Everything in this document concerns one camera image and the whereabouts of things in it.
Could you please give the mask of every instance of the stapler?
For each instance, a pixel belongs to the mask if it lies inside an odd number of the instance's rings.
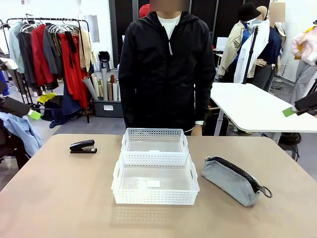
[[[96,154],[97,148],[94,147],[94,140],[85,140],[74,143],[70,146],[71,154]]]

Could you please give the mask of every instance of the black hat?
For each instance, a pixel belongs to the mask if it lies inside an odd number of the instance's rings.
[[[253,3],[245,3],[239,7],[238,16],[240,21],[250,21],[261,15]]]

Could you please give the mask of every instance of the gray pouch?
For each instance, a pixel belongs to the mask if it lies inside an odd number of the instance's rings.
[[[257,201],[260,192],[272,198],[271,191],[238,166],[220,157],[205,159],[203,177],[228,193],[243,206],[248,207]]]

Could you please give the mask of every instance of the white storage basket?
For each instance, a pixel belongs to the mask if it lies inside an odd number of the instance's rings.
[[[194,205],[199,192],[189,154],[121,152],[111,189],[116,203]]]
[[[188,142],[181,129],[127,128],[121,151],[188,153]]]

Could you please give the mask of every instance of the red dress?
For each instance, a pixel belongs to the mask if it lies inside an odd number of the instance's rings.
[[[76,46],[76,52],[73,52],[69,46],[67,36],[59,35],[61,40],[62,57],[64,64],[65,80],[68,92],[74,100],[78,100],[81,107],[87,107],[87,86],[83,83],[83,78],[87,73],[80,68],[79,60],[79,37],[72,36]]]
[[[43,51],[45,27],[46,25],[40,25],[32,31],[32,50],[35,79],[39,86],[52,83],[54,80]]]

